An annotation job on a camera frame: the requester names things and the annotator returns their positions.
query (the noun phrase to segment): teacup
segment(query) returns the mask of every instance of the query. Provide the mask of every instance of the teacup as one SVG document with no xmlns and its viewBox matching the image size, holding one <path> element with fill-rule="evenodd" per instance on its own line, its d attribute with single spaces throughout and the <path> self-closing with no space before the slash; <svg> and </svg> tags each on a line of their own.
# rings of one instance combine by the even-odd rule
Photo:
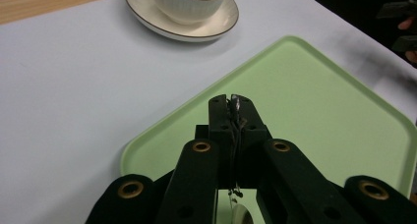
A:
<svg viewBox="0 0 417 224">
<path fill-rule="evenodd" d="M 156 6 L 174 22 L 191 25 L 211 17 L 223 0 L 154 0 Z"/>
</svg>

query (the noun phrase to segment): white table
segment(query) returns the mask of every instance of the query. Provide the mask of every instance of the white table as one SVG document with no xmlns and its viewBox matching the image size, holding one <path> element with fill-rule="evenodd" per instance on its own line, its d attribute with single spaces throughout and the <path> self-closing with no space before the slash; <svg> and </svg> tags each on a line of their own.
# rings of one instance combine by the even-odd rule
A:
<svg viewBox="0 0 417 224">
<path fill-rule="evenodd" d="M 417 71 L 314 0 L 235 1 L 210 43 L 151 32 L 125 0 L 0 26 L 0 222 L 84 223 L 129 140 L 289 34 L 417 118 Z"/>
</svg>

